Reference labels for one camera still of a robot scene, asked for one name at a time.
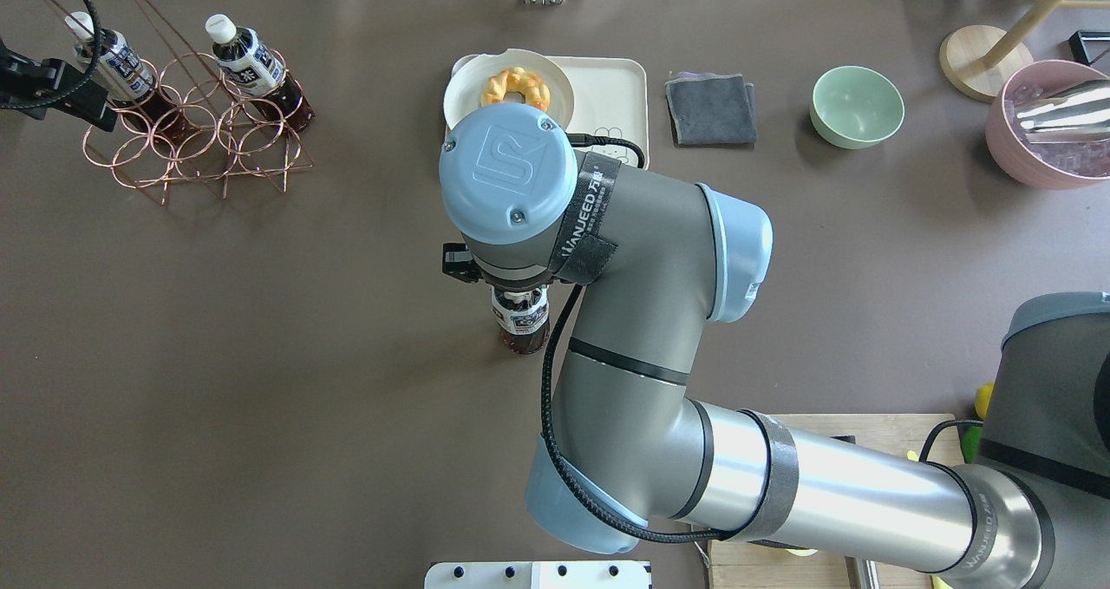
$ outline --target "brown table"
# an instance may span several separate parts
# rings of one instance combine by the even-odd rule
[[[95,1],[167,60],[127,0]],[[243,181],[160,209],[87,165],[80,122],[0,113],[4,587],[400,588],[433,561],[586,557],[523,504],[538,356],[509,355],[485,290],[440,274],[457,238],[441,97],[466,53],[639,61],[653,169],[767,211],[766,284],[707,329],[698,399],[961,414],[1017,305],[1110,288],[1110,183],[1011,181],[987,106],[938,69],[948,32],[1008,27],[1023,0],[155,1],[195,44],[225,11],[284,51],[320,112],[316,166],[289,194]],[[1107,13],[1061,11],[1028,43],[1067,57],[1080,28]],[[0,33],[68,54],[39,0],[0,0]],[[844,63],[901,89],[885,145],[849,153],[811,129],[809,89]],[[756,84],[757,145],[673,145],[663,82],[683,70]],[[704,582],[693,547],[630,557],[656,587]]]

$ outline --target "pink bowl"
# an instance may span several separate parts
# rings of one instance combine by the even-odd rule
[[[1107,177],[1083,177],[1082,174],[1068,173],[1066,170],[1043,163],[1018,140],[1002,110],[1003,99],[1010,97],[1016,88],[1023,83],[1036,83],[1046,93],[1051,94],[1090,79],[1106,79],[1106,77],[1093,68],[1067,60],[1033,62],[1010,77],[1002,91],[995,97],[995,103],[991,103],[990,113],[987,115],[987,146],[998,165],[1011,177],[1035,189],[1082,189],[1083,185],[1107,181]]]

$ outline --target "green bowl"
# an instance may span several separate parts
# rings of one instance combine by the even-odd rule
[[[890,80],[865,67],[830,69],[814,84],[809,119],[841,150],[865,150],[891,138],[906,104]]]

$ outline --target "copper wire rack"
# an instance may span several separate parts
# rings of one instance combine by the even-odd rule
[[[64,23],[69,12],[57,0],[44,1]],[[191,47],[150,0],[133,2],[170,52],[171,60],[161,68],[142,61],[153,75],[151,88],[160,90],[173,110],[151,118],[138,104],[109,100],[121,122],[112,133],[89,126],[81,139],[84,158],[110,171],[119,185],[138,190],[159,205],[167,205],[171,187],[182,183],[226,199],[234,177],[262,177],[285,193],[290,173],[314,163],[287,122],[307,104],[304,97],[292,112],[282,114],[265,99],[270,93],[251,97],[230,82],[215,57]],[[285,64],[280,53],[271,52]],[[181,122],[185,130],[171,135],[165,131],[170,122]]]

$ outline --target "light blue plastic cover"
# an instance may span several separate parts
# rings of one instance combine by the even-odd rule
[[[1023,302],[1013,313],[1002,348],[1006,348],[1010,337],[1027,328],[1059,321],[1061,317],[1084,316],[1087,313],[1110,313],[1110,293],[1054,293]]]
[[[578,483],[589,491],[594,500],[614,514],[623,516],[627,521],[647,528],[647,520],[614,500],[610,495],[605,494],[591,479],[583,476],[582,471],[574,466],[571,466],[571,471],[574,471]],[[639,542],[635,537],[610,528],[606,522],[595,518],[594,514],[578,502],[578,498],[571,494],[558,471],[555,471],[543,436],[536,438],[536,457],[532,461],[532,478],[528,479],[528,490],[524,501],[532,518],[541,528],[552,537],[581,550],[598,555],[619,555],[632,550]]]
[[[577,181],[566,133],[524,103],[494,103],[463,118],[440,155],[447,216],[488,245],[527,241],[563,216]]]
[[[709,204],[717,252],[717,292],[710,323],[735,323],[753,302],[770,264],[770,219],[757,205],[698,183]]]

